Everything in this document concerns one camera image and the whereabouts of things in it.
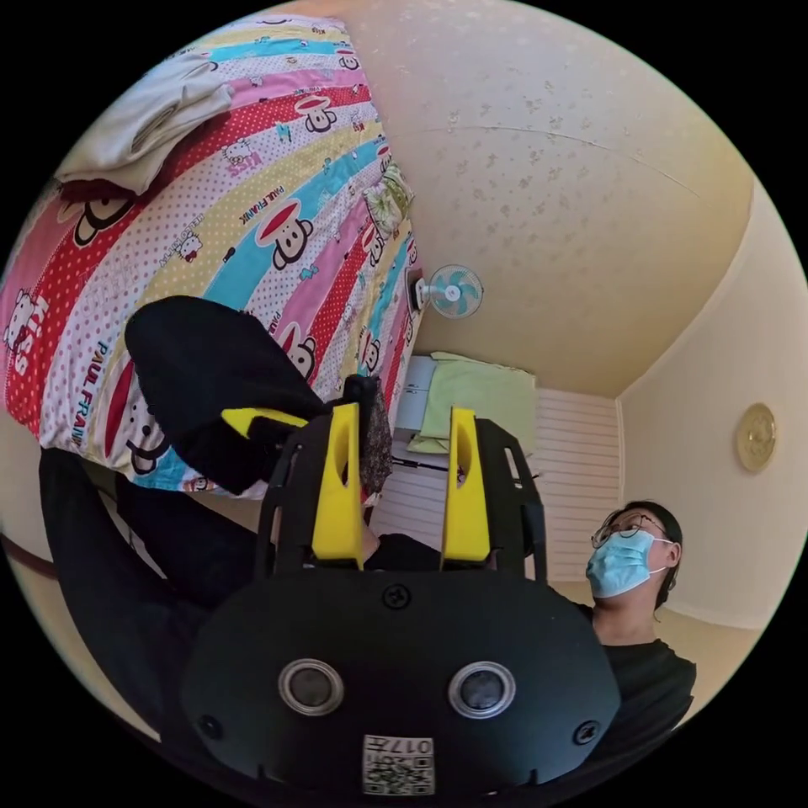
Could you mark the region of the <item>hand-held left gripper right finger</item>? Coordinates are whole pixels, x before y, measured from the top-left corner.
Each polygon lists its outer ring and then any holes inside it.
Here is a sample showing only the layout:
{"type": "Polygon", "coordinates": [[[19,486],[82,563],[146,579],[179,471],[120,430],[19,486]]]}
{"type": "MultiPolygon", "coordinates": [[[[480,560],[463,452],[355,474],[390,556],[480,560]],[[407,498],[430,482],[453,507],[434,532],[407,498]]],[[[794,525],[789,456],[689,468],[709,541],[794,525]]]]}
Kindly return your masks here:
{"type": "Polygon", "coordinates": [[[453,407],[445,495],[441,566],[483,566],[491,553],[476,416],[453,407]]]}

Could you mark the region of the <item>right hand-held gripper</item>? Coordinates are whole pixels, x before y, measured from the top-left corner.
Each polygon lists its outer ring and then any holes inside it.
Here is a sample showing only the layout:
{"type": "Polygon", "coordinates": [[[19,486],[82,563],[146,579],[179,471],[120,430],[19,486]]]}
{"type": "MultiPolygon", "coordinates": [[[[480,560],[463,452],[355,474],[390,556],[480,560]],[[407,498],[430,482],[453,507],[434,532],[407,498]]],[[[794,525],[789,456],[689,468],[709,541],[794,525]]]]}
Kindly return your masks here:
{"type": "Polygon", "coordinates": [[[290,436],[304,428],[308,420],[272,408],[229,408],[221,419],[248,439],[257,470],[273,470],[290,436]]]}

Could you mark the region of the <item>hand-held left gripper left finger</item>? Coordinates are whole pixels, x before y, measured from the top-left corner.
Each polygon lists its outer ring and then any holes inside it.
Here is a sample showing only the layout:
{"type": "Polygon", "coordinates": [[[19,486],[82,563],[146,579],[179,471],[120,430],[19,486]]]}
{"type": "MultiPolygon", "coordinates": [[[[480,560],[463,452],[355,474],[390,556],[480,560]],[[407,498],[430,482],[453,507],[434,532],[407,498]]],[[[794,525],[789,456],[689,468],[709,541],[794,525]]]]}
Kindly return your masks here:
{"type": "Polygon", "coordinates": [[[319,563],[361,570],[362,486],[359,474],[359,404],[332,410],[311,548],[319,563]]]}

